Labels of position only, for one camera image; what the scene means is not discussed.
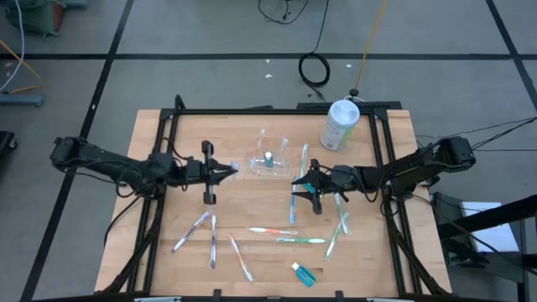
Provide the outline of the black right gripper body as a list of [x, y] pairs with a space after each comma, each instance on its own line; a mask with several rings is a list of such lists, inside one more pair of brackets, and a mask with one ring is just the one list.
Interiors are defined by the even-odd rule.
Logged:
[[345, 202], [348, 202], [349, 198], [346, 192], [354, 190], [357, 185], [357, 178], [350, 166], [337, 165], [330, 168], [320, 164], [317, 159], [310, 161], [309, 176], [309, 183], [314, 188], [310, 200], [316, 215], [322, 213], [322, 195], [337, 194]]

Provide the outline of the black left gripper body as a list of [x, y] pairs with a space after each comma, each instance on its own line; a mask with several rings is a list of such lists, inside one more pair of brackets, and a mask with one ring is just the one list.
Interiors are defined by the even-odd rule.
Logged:
[[205, 192], [203, 202], [206, 205], [216, 204], [216, 194], [213, 192], [213, 187], [216, 184], [216, 161], [213, 159], [214, 146], [208, 140], [201, 142], [201, 151], [204, 154], [204, 160], [200, 161], [193, 158], [188, 158], [186, 165], [186, 183], [195, 185], [203, 183]]

